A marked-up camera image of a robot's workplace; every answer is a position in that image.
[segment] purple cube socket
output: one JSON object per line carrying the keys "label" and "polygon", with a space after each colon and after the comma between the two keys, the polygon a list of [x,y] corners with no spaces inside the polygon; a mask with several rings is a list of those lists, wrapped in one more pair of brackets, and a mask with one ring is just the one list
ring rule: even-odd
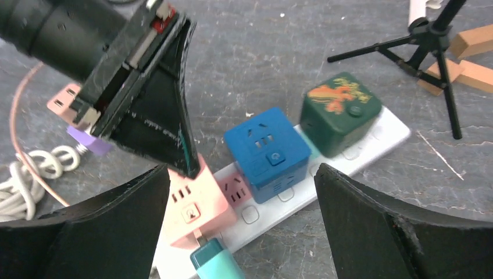
{"label": "purple cube socket", "polygon": [[105,155],[113,148],[113,145],[105,142],[104,140],[93,137],[84,131],[77,130],[72,126],[67,128],[67,133],[78,141],[78,143],[84,145],[89,151],[98,156]]}

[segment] cube socket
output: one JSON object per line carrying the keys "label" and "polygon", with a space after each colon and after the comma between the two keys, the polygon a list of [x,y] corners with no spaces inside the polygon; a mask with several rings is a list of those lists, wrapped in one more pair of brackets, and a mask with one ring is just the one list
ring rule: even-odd
{"label": "cube socket", "polygon": [[363,139],[382,107],[354,76],[340,73],[306,93],[300,127],[320,153],[331,158]]}
{"label": "cube socket", "polygon": [[279,108],[233,127],[224,141],[256,203],[265,203],[305,179],[312,151]]}
{"label": "cube socket", "polygon": [[194,248],[197,229],[212,238],[238,220],[202,155],[199,161],[201,171],[194,180],[168,170],[171,186],[162,234],[173,247]]}

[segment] tripod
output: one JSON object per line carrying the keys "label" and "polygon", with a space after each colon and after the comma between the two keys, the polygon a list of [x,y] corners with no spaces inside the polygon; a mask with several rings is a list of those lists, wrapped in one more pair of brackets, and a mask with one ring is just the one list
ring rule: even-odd
{"label": "tripod", "polygon": [[[396,63],[408,75],[417,77],[443,89],[450,124],[452,126],[452,135],[454,139],[459,140],[462,138],[462,132],[460,130],[457,108],[455,107],[444,53],[450,46],[448,38],[448,33],[451,28],[449,26],[450,22],[465,3],[466,0],[450,0],[434,22],[429,22],[424,17],[416,19],[408,28],[409,36],[331,56],[327,58],[327,61],[328,63],[332,63],[367,53],[379,52]],[[405,44],[418,45],[418,49],[408,61],[404,61],[401,57],[388,50],[389,48]],[[431,53],[438,62],[440,78],[436,78],[419,70],[421,63],[428,53]]]}

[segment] wooden block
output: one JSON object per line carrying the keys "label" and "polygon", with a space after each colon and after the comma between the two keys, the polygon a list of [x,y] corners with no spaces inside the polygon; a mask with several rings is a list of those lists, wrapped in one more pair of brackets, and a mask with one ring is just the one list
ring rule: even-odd
{"label": "wooden block", "polygon": [[459,59],[493,51],[493,24],[460,32],[449,49]]}
{"label": "wooden block", "polygon": [[493,70],[462,60],[459,64],[464,71],[457,78],[457,82],[493,93]]}
{"label": "wooden block", "polygon": [[[448,69],[448,77],[450,79],[450,82],[454,82],[459,75],[464,71],[464,68],[461,67],[459,64],[446,59],[446,65]],[[427,74],[430,74],[436,78],[440,78],[440,70],[438,69],[438,62],[435,62],[433,65],[431,65],[428,70],[426,70]],[[419,80],[418,85],[426,89],[428,92],[432,93],[435,96],[439,96],[443,90],[442,88],[438,88],[432,84],[427,83],[424,80]]]}

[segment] usb flash drive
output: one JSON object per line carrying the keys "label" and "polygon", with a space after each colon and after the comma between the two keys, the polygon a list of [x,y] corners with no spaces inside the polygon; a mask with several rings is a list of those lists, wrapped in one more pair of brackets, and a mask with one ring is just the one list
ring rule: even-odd
{"label": "usb flash drive", "polygon": [[200,235],[197,241],[200,247],[190,255],[190,260],[201,279],[245,279],[233,255],[217,238],[207,241]]}

